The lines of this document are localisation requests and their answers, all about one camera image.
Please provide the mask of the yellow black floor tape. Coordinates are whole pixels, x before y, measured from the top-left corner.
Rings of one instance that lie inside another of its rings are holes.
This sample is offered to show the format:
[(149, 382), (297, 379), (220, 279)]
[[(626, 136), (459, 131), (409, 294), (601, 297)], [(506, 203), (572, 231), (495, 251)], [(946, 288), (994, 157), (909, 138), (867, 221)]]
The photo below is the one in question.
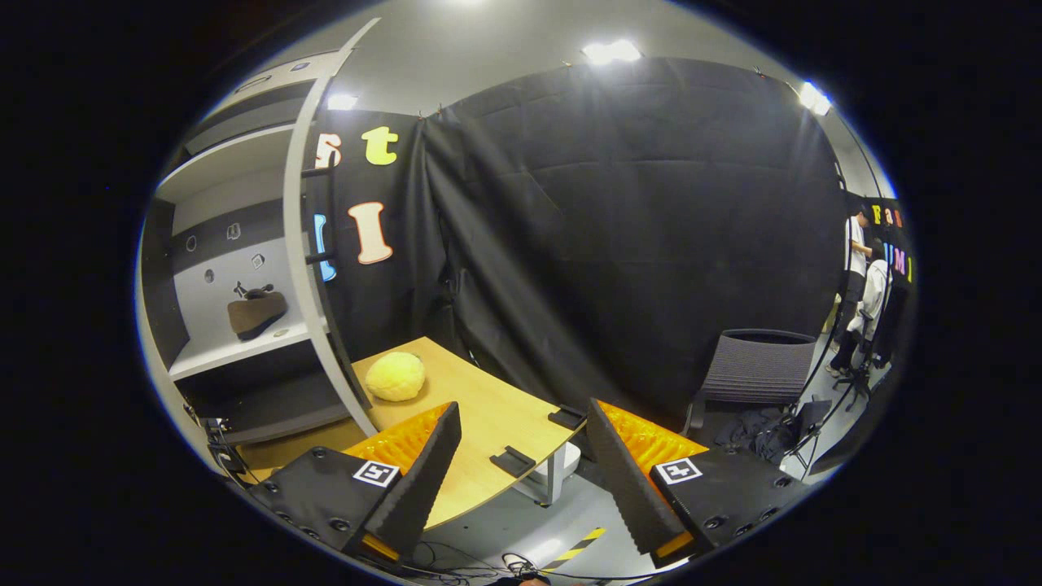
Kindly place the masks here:
[(605, 527), (596, 527), (596, 529), (590, 531), (584, 536), (584, 538), (580, 539), (580, 541), (574, 543), (574, 545), (569, 550), (560, 553), (554, 560), (544, 564), (542, 570), (547, 572), (554, 572), (559, 570), (559, 567), (580, 556), (580, 554), (584, 553), (584, 550), (587, 550), (592, 543), (597, 541), (599, 538), (602, 538), (604, 534), (606, 534)]

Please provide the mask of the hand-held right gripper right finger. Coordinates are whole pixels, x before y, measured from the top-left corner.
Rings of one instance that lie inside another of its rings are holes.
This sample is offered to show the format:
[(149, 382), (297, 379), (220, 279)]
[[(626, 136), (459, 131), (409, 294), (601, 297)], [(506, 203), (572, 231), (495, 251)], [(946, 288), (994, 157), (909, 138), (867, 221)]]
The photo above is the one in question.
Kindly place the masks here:
[(585, 434), (632, 543), (656, 567), (725, 548), (807, 497), (805, 483), (751, 450), (706, 448), (597, 398)]

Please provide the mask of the yellow plush toy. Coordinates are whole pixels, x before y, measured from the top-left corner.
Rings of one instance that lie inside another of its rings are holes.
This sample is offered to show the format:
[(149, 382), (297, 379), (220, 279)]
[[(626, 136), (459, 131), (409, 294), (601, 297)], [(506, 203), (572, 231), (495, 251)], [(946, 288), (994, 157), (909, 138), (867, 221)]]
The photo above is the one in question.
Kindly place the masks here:
[(362, 381), (372, 396), (390, 402), (403, 402), (419, 396), (427, 381), (419, 356), (408, 352), (391, 352), (380, 357)]

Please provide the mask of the white table leg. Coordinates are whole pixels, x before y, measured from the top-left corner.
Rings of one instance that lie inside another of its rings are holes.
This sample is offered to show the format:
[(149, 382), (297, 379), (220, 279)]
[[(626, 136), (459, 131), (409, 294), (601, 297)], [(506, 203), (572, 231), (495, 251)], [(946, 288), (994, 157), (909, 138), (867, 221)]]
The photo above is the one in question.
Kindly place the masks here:
[(513, 489), (532, 498), (540, 507), (550, 507), (562, 495), (563, 481), (577, 470), (580, 455), (576, 445), (566, 443), (515, 483)]

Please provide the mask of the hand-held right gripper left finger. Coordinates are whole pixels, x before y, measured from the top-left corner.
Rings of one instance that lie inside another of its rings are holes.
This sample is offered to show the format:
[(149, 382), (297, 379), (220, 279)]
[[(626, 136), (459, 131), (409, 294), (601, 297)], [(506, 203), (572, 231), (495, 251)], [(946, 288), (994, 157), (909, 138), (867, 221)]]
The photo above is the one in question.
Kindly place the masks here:
[(427, 526), (461, 438), (458, 402), (437, 405), (347, 450), (305, 449), (248, 493), (327, 548), (403, 562)]

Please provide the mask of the brown fuzzy shoe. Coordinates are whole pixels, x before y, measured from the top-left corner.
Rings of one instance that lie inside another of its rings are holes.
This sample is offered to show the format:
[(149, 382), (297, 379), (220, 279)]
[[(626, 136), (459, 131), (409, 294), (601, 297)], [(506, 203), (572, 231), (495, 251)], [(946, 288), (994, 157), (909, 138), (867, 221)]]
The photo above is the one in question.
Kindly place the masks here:
[(275, 290), (272, 283), (260, 288), (246, 289), (241, 282), (234, 288), (238, 299), (227, 304), (230, 329), (239, 341), (249, 341), (260, 336), (265, 329), (282, 319), (289, 311), (282, 293)]

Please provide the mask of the dark cloth pile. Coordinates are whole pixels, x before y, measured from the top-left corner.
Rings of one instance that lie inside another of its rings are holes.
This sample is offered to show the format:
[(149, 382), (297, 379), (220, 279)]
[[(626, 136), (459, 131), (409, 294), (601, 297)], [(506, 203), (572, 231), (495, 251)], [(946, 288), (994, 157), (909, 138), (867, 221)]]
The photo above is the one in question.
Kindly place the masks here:
[(794, 455), (821, 430), (832, 400), (813, 400), (792, 409), (752, 409), (740, 413), (714, 437), (719, 448), (745, 449), (774, 465)]

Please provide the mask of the white shoe cabinet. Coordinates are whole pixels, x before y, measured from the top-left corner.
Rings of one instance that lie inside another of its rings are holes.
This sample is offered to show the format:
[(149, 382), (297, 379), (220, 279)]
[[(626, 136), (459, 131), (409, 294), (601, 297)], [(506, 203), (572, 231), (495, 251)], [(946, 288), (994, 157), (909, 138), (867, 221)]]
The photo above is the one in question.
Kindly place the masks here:
[[(169, 368), (194, 419), (224, 420), (232, 445), (258, 443), (334, 422), (353, 422), (336, 395), (306, 333), (291, 285), (284, 245), (282, 188), (291, 127), (317, 74), (326, 72), (334, 51), (276, 64), (240, 81), (190, 129), (171, 168), (164, 172), (154, 198), (174, 205), (173, 285), (185, 319), (185, 348)], [(239, 86), (271, 75), (270, 81)], [(326, 127), (334, 111), (326, 98), (311, 124), (304, 169), (334, 168), (334, 241), (338, 257), (312, 265), (324, 293), (322, 324), (336, 350), (348, 348), (345, 326), (334, 321), (334, 286), (350, 268), (380, 244), (367, 221), (379, 210), (349, 212), (339, 200), (339, 164), (346, 156), (341, 137)], [(311, 252), (324, 245), (326, 179), (303, 181), (303, 229)], [(289, 311), (260, 336), (239, 341), (226, 307), (238, 299), (234, 288), (272, 283)]]

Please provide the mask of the black office chair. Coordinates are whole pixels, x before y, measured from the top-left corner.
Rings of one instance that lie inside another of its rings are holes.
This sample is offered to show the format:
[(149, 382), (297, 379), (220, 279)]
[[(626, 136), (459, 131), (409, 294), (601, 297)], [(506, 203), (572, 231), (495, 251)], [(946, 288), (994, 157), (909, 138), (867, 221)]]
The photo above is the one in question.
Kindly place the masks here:
[(817, 338), (784, 329), (725, 329), (693, 393), (681, 434), (706, 424), (708, 405), (791, 407), (803, 395)]

